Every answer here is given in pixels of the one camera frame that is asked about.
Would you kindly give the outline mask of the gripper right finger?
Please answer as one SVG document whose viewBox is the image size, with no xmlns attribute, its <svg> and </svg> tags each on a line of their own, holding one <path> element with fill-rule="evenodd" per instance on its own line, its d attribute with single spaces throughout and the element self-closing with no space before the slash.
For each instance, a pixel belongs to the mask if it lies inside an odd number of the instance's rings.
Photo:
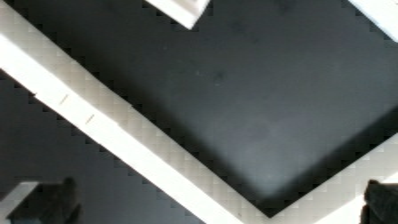
<svg viewBox="0 0 398 224">
<path fill-rule="evenodd" d="M 361 224 L 398 224 L 398 184 L 368 181 Z"/>
</svg>

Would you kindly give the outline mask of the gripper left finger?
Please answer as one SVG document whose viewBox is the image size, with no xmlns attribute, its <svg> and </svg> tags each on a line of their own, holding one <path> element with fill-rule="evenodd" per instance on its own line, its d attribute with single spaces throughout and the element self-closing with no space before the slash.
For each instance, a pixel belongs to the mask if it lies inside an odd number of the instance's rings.
<svg viewBox="0 0 398 224">
<path fill-rule="evenodd" d="M 0 224 L 82 224 L 77 182 L 22 182 L 0 199 Z"/>
</svg>

